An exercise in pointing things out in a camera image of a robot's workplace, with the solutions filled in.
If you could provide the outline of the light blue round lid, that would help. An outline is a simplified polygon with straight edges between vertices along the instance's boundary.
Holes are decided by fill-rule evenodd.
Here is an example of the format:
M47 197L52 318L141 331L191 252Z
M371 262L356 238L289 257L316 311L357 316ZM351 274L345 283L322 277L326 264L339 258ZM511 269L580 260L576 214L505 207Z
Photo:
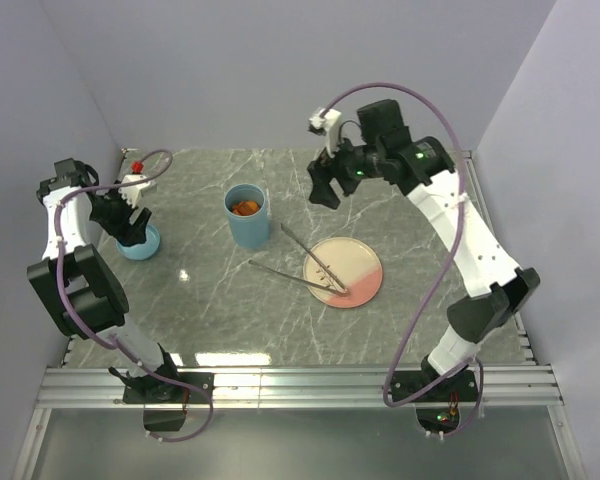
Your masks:
M118 252L125 258L133 261L144 261L154 256L161 245L161 236L156 227L151 224L146 226L146 240L144 243L133 246L123 246L116 242Z

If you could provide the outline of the light blue cylindrical container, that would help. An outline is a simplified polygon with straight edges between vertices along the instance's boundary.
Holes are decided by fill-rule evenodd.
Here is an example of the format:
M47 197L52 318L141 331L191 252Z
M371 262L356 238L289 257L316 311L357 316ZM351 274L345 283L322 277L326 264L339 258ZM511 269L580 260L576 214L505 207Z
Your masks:
M245 200L257 202L261 207L260 211L247 217L234 215L231 207ZM233 239L238 246L258 249L269 240L268 198L260 187L239 184L230 188L224 197L224 207Z

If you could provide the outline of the steel serving tongs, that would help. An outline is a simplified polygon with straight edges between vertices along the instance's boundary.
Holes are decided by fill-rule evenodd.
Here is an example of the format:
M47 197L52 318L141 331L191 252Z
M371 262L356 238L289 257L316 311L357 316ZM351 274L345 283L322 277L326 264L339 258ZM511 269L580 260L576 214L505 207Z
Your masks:
M275 270L253 259L249 259L248 264L264 272L299 283L308 288L319 290L336 297L346 297L349 294L348 287L332 271L330 266L323 262L314 253L314 251L309 248L288 226L281 223L280 228L286 236L293 240L307 254L302 276L293 276L282 271Z

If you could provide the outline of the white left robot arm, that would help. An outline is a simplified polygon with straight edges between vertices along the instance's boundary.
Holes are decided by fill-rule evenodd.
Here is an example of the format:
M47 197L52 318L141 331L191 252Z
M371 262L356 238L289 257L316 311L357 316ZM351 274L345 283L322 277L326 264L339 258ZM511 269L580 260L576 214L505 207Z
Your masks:
M138 160L122 180L103 185L89 164L68 158L55 163L53 177L40 182L37 200L47 213L47 243L27 278L58 330L90 339L117 353L127 371L109 371L143 403L177 402L187 387L170 354L146 337L129 316L126 293L90 241L98 224L124 247L145 243L151 211L142 196L157 177Z

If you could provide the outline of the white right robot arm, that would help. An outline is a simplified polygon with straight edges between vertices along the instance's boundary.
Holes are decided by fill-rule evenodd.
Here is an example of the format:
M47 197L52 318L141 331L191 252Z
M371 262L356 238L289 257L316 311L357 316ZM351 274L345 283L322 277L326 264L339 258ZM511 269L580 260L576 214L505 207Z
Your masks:
M533 268L521 267L501 246L466 194L463 176L434 137L415 140L399 104L386 99L357 111L362 144L342 137L340 112L319 109L309 119L310 132L325 147L308 166L309 200L337 209L366 179L381 178L398 187L425 217L458 269L465 296L447 309L448 327L421 363L421 386L435 400L446 398L456 376L484 340L515 316L540 285Z

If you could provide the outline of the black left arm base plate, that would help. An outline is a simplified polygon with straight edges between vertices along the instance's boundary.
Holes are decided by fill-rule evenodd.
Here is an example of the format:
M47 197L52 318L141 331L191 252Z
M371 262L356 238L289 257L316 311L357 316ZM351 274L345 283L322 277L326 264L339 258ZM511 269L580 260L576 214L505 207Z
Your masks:
M183 404L187 400L188 404L201 405L207 404L207 396L213 395L214 374L208 371L203 372L180 372L179 381L192 385L202 390L202 393L195 391L191 393L187 388L175 386L169 383L159 382L153 389L144 393L133 390L130 386L124 388L122 402L124 404Z

